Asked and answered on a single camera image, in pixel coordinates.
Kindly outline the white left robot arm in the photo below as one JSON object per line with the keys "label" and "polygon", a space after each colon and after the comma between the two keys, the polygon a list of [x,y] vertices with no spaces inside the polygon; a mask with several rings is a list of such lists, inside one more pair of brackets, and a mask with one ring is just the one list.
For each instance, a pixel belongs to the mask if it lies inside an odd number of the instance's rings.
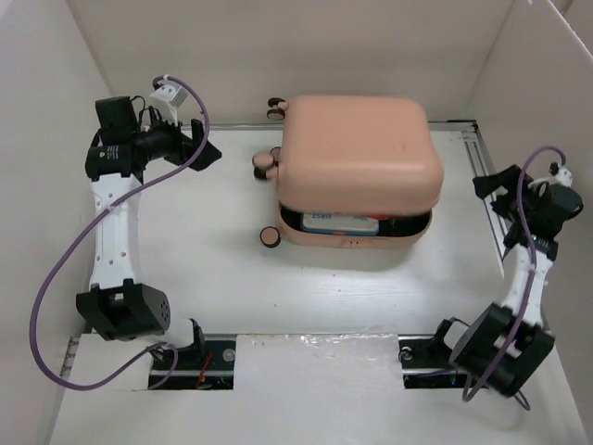
{"label": "white left robot arm", "polygon": [[178,109],[187,97],[163,86],[140,112],[132,98],[96,101],[100,127],[87,152],[95,213],[95,259],[89,288],[76,297],[82,318],[105,340],[138,337],[166,340],[171,309],[164,291],[144,282],[138,236],[139,188],[147,164],[165,159],[203,171],[221,158],[205,136],[202,121],[192,120],[192,134],[183,134]]}

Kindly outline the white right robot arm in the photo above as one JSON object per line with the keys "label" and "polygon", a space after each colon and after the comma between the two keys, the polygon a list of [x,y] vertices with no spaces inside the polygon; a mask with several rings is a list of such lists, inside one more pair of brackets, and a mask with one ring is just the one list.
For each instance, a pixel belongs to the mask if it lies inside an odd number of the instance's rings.
{"label": "white right robot arm", "polygon": [[551,352],[555,338],[543,326],[541,306],[547,274],[558,255],[555,237],[584,207],[572,182],[569,169],[558,162],[550,164],[549,175],[537,179],[517,165],[473,178],[475,195],[492,196],[492,210],[511,224],[503,257],[510,271],[500,303],[491,303],[459,338],[444,333],[428,342],[434,362],[467,375],[464,401],[481,388],[517,397]]}

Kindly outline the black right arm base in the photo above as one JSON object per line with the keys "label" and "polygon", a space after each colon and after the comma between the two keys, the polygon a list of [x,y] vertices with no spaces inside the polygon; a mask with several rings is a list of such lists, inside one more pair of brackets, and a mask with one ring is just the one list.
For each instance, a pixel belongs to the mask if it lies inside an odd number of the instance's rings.
{"label": "black right arm base", "polygon": [[398,360],[405,389],[463,388],[467,374],[448,362],[450,348],[431,335],[398,337]]}

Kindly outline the pink hard-shell suitcase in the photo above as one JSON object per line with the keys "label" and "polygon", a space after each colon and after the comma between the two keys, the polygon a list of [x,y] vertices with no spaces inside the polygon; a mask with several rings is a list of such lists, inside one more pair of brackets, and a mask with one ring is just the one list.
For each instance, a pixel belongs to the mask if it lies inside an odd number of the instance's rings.
{"label": "pink hard-shell suitcase", "polygon": [[[259,240],[326,248],[408,248],[431,225],[444,181],[426,113],[393,96],[271,97],[267,116],[281,121],[280,145],[253,156],[254,176],[271,181],[277,221]],[[381,214],[376,234],[313,232],[304,213]]]}

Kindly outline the red white patterned garment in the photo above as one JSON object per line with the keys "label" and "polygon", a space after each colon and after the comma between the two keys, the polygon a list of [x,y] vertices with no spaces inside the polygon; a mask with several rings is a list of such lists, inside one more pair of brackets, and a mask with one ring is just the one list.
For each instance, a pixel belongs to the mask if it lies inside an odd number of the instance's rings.
{"label": "red white patterned garment", "polygon": [[375,219],[376,221],[388,221],[390,219],[394,219],[395,216],[392,215],[381,215],[381,214],[362,214],[362,215],[356,215],[355,218],[358,219]]}

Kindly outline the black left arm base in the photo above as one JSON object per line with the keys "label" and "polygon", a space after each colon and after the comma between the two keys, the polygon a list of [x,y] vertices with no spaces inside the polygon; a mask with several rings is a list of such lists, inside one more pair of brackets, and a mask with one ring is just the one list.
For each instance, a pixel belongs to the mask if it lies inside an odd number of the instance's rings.
{"label": "black left arm base", "polygon": [[180,350],[170,377],[155,390],[232,390],[236,337],[206,336],[200,347]]}

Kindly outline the white first aid tin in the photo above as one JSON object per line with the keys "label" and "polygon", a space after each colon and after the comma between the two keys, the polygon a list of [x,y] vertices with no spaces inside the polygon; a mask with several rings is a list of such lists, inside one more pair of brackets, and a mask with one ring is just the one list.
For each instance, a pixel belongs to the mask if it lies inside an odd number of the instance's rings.
{"label": "white first aid tin", "polygon": [[304,213],[301,224],[304,229],[313,232],[376,234],[379,231],[379,222],[374,218],[343,214]]}

